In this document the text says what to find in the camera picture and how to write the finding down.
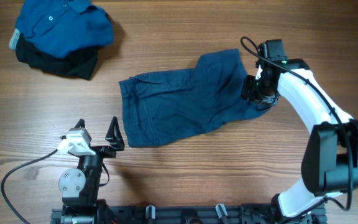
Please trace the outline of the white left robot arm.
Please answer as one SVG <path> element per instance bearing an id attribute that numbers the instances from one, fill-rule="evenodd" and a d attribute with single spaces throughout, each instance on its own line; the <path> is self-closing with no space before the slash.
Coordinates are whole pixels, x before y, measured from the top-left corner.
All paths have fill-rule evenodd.
<path id="1" fill-rule="evenodd" d="M 62 137 L 57 150 L 77 157 L 78 165 L 75 169 L 66 170 L 58 181 L 63 202 L 59 223 L 119 222 L 105 199 L 98 198 L 99 188 L 103 186 L 101 174 L 107 171 L 103 160 L 115 158 L 117 152 L 125 148 L 116 117 L 111 120 L 105 140 L 108 142 L 106 146 L 92 146 L 83 119 Z"/>

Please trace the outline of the dark blue denim shorts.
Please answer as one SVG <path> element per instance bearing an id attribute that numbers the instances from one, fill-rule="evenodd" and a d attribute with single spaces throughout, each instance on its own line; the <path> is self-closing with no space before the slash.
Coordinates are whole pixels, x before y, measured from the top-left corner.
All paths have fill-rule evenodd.
<path id="1" fill-rule="evenodd" d="M 155 147 L 258 118 L 268 108 L 241 97 L 238 49 L 202 55 L 196 67 L 149 72 L 119 82 L 130 147 Z"/>

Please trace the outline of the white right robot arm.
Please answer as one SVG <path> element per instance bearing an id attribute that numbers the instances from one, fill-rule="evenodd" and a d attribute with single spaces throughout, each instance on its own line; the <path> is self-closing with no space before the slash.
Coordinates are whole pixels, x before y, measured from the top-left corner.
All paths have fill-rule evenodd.
<path id="1" fill-rule="evenodd" d="M 285 98 L 310 134 L 301 179 L 273 197 L 270 223 L 297 221 L 331 201 L 348 211 L 358 189 L 358 119 L 340 109 L 302 59 L 259 59 L 255 76 L 244 80 L 242 97 L 273 106 Z"/>

